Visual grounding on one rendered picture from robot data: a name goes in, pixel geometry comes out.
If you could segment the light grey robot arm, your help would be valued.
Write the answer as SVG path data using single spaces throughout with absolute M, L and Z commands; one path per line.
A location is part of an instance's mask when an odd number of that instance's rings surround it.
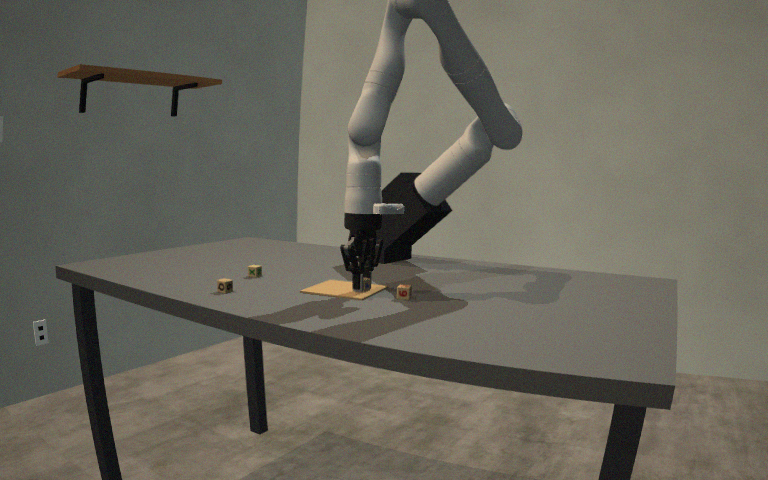
M 490 160 L 493 146 L 510 150 L 521 142 L 522 126 L 514 109 L 502 101 L 448 0 L 388 0 L 377 51 L 348 124 L 345 213 L 404 214 L 403 204 L 382 203 L 380 151 L 405 70 L 410 18 L 424 20 L 433 31 L 443 69 L 478 115 L 463 136 L 415 179 L 420 196 L 438 206 Z

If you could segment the tan flat mat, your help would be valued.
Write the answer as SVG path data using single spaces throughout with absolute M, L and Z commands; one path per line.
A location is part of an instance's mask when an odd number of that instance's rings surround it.
M 369 291 L 354 292 L 352 290 L 352 282 L 328 280 L 312 287 L 300 290 L 300 293 L 364 300 L 387 288 L 389 288 L 389 286 L 371 284 L 371 289 Z

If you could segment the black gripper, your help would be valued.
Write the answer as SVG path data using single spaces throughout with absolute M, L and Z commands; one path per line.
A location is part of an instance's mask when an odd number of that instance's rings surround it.
M 363 292 L 364 277 L 370 278 L 371 289 L 372 271 L 381 255 L 383 240 L 377 239 L 376 230 L 382 227 L 382 214 L 345 213 L 344 226 L 350 231 L 348 243 L 340 247 L 345 268 L 353 274 L 353 291 Z

